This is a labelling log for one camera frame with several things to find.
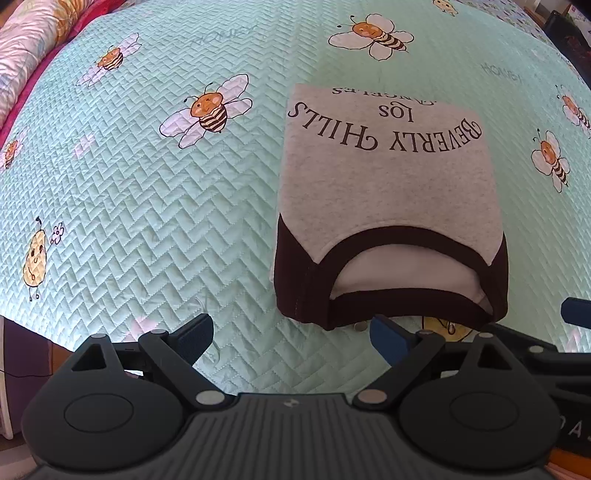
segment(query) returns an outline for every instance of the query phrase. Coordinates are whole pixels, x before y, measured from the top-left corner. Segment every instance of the metal screw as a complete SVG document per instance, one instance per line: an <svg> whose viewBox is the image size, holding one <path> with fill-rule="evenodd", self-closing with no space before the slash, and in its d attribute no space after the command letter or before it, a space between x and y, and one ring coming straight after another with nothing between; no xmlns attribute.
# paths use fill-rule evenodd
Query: metal screw
<svg viewBox="0 0 591 480"><path fill-rule="evenodd" d="M359 401L362 401L363 403L378 405L380 403L384 403L388 399L388 396L386 395L386 392L382 390L375 390L369 388L367 390L359 392L357 398L359 399Z"/></svg>
<svg viewBox="0 0 591 480"><path fill-rule="evenodd" d="M218 390L205 390L195 396L195 400L201 405L219 405L226 396Z"/></svg>
<svg viewBox="0 0 591 480"><path fill-rule="evenodd" d="M368 329L369 322L357 322L353 325L355 332L364 332Z"/></svg>

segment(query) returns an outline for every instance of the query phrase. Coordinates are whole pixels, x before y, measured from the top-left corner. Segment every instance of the pillow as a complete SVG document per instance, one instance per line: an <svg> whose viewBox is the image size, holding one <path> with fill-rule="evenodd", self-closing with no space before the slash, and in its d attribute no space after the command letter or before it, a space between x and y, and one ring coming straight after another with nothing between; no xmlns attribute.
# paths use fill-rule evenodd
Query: pillow
<svg viewBox="0 0 591 480"><path fill-rule="evenodd" d="M0 127L27 80L92 0L25 0L0 29Z"/></svg>

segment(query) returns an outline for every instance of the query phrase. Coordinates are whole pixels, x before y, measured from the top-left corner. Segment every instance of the bee wing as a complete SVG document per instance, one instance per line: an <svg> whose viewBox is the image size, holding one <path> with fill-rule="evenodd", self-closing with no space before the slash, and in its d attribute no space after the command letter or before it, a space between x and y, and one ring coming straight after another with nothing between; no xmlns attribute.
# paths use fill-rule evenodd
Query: bee wing
<svg viewBox="0 0 591 480"><path fill-rule="evenodd" d="M392 49L384 45L374 42L369 48L369 54L376 60L388 60L392 56Z"/></svg>
<svg viewBox="0 0 591 480"><path fill-rule="evenodd" d="M534 166L538 171L542 172L544 175L550 175L552 173L552 165L546 162L541 150L534 150L531 154L531 161L534 163Z"/></svg>
<svg viewBox="0 0 591 480"><path fill-rule="evenodd" d="M174 137L189 130L199 122L199 118L191 116L191 109L184 108L180 112L173 113L160 125L160 133L165 137Z"/></svg>
<svg viewBox="0 0 591 480"><path fill-rule="evenodd" d="M102 69L103 69L103 67L98 67L97 65L93 65L92 67L90 67L88 69L88 71L82 77L80 77L80 79L76 82L76 85L80 86L80 85L88 82L93 76L95 76L97 73L99 73L99 71Z"/></svg>
<svg viewBox="0 0 591 480"><path fill-rule="evenodd" d="M383 32L390 33L394 30L394 23L392 20L388 20L386 17L382 17L380 14L371 14L365 18L367 23L371 23L376 27L379 27Z"/></svg>
<svg viewBox="0 0 591 480"><path fill-rule="evenodd" d="M23 140L26 139L27 133L29 133L29 129L27 127L23 128L20 133L17 135L17 142L20 144Z"/></svg>
<svg viewBox="0 0 591 480"><path fill-rule="evenodd" d="M242 95L247 86L248 75L243 73L226 80L220 85L217 92L223 95L224 103L228 103Z"/></svg>
<svg viewBox="0 0 591 480"><path fill-rule="evenodd" d="M241 100L234 100L230 103L225 103L226 113L228 118L234 118L238 115L243 115L252 108L252 100L250 98L243 98Z"/></svg>
<svg viewBox="0 0 591 480"><path fill-rule="evenodd" d="M97 83L98 81L100 81L101 78L103 78L106 75L107 71L103 68L101 68L98 72L95 73L95 75L90 79L90 81L88 82L88 86L92 86L95 83Z"/></svg>
<svg viewBox="0 0 591 480"><path fill-rule="evenodd" d="M121 54L123 55L124 58L129 57L132 53L137 52L141 46L142 45L140 43L134 43L127 48L122 48Z"/></svg>
<svg viewBox="0 0 591 480"><path fill-rule="evenodd" d="M558 140L556 140L556 137L550 130L546 132L546 141L552 145L556 157L560 157L560 146L558 145Z"/></svg>
<svg viewBox="0 0 591 480"><path fill-rule="evenodd" d="M402 43L410 43L414 40L414 35L412 33L405 32L404 30L401 30L400 32L392 32L390 35L399 39Z"/></svg>
<svg viewBox="0 0 591 480"><path fill-rule="evenodd" d="M337 33L329 38L330 45L347 50L361 50L369 47L373 42L371 38L362 37L355 32Z"/></svg>
<svg viewBox="0 0 591 480"><path fill-rule="evenodd" d="M19 143L17 146L17 149L14 151L14 158L16 158L18 156L18 154L21 152L22 150L22 143Z"/></svg>
<svg viewBox="0 0 591 480"><path fill-rule="evenodd" d="M132 33L129 37L125 38L117 47L121 50L125 50L129 48L129 46L133 45L138 41L139 33Z"/></svg>
<svg viewBox="0 0 591 480"><path fill-rule="evenodd" d="M558 163L560 163L560 166L564 170L564 173L569 173L570 172L569 161L566 158L564 158L564 157L559 158L558 159Z"/></svg>
<svg viewBox="0 0 591 480"><path fill-rule="evenodd" d="M562 111L564 112L564 116L571 122L572 124L578 125L581 123L581 120L578 116L576 116L569 107L566 105L562 107Z"/></svg>
<svg viewBox="0 0 591 480"><path fill-rule="evenodd" d="M201 140L201 138L205 135L205 129L201 126L199 122L193 125L187 133L183 135L181 141L178 143L179 148L187 148L191 145L194 145Z"/></svg>
<svg viewBox="0 0 591 480"><path fill-rule="evenodd" d="M552 172L552 185L554 185L554 188L558 193L562 192L562 182L554 172Z"/></svg>

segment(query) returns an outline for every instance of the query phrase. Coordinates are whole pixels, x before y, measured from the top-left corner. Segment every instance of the pear cartoon print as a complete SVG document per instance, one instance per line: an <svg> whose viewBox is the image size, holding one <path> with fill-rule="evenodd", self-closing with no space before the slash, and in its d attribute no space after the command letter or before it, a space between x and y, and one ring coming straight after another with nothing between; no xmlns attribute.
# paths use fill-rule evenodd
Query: pear cartoon print
<svg viewBox="0 0 591 480"><path fill-rule="evenodd" d="M25 265L22 268L22 277L29 290L29 301L33 301L31 289L35 289L35 299L39 299L39 285L43 283L47 274L47 235L43 229L41 219L37 217L37 231L33 234L27 249ZM64 235L63 223L53 228L50 246L57 245Z"/></svg>

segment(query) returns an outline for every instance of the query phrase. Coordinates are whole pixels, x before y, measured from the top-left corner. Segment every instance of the quilted bedspread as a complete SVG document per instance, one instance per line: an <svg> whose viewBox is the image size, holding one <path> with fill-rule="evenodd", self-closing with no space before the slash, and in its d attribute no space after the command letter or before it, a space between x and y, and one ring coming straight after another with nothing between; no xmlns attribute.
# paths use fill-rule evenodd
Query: quilted bedspread
<svg viewBox="0 0 591 480"><path fill-rule="evenodd" d="M373 37L353 30L364 25ZM0 154L0 314L73 349L205 309L215 338L196 368L229 393L351 393L381 374L366 332L299 325L275 306L298 82L476 111L509 250L503 323L589 350L559 310L591 297L591 93L554 47L431 0L149 0L93 21Z"/></svg>

